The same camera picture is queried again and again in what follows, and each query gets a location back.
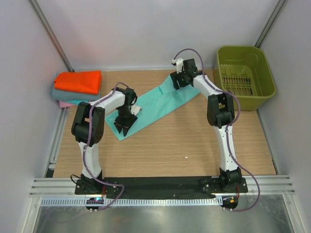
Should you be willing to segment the teal t shirt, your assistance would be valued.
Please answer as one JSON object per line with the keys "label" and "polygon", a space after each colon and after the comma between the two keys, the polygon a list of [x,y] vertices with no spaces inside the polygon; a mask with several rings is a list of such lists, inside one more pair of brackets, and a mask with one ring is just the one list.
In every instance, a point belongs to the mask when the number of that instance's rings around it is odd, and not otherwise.
{"label": "teal t shirt", "polygon": [[140,130],[146,128],[177,108],[183,106],[188,101],[200,94],[200,91],[191,85],[178,90],[174,89],[170,76],[158,87],[140,96],[136,105],[141,107],[141,111],[137,114],[138,119],[130,128],[126,135],[119,133],[114,126],[115,118],[118,111],[114,111],[105,117],[105,122],[112,130],[113,134],[119,141],[122,141]]}

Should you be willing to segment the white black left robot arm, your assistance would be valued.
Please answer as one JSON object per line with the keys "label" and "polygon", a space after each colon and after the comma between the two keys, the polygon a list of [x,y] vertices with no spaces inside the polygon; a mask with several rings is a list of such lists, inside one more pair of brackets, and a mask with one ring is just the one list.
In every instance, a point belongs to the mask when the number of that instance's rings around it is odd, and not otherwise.
{"label": "white black left robot arm", "polygon": [[80,147],[83,168],[76,182],[75,194],[99,194],[103,191],[105,184],[99,163],[99,142],[104,135],[105,116],[117,110],[113,126],[126,136],[138,119],[137,99],[133,89],[116,87],[99,100],[78,105],[71,133]]}

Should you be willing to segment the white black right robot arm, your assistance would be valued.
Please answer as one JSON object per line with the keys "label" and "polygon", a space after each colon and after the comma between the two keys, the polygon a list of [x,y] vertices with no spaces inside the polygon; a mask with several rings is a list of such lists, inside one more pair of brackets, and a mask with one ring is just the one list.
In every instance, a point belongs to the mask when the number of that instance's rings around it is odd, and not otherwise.
{"label": "white black right robot arm", "polygon": [[206,74],[199,71],[194,59],[173,59],[172,65],[176,67],[176,71],[171,74],[176,90],[190,85],[207,99],[207,121],[216,132],[220,151],[220,185],[224,191],[234,191],[242,182],[242,172],[232,135],[235,120],[233,97],[220,90]]}

